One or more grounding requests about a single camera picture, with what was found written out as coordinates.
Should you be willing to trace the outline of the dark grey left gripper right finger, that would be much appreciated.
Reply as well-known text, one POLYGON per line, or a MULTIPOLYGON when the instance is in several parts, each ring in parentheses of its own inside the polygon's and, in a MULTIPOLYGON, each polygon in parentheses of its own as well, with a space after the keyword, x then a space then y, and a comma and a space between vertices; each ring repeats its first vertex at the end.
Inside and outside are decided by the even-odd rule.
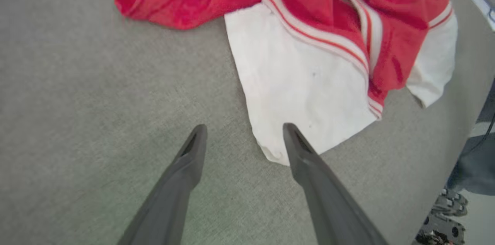
POLYGON ((303 188, 320 245, 385 245, 387 241, 295 124, 283 124, 294 180, 303 188))

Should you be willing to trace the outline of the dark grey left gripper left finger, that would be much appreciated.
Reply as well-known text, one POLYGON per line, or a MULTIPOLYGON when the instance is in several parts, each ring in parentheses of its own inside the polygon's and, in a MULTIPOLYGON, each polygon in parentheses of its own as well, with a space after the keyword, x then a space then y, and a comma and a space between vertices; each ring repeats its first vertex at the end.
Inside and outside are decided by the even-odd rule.
POLYGON ((181 244, 189 197, 200 182, 206 148, 207 127, 199 124, 157 180, 119 245, 181 244))

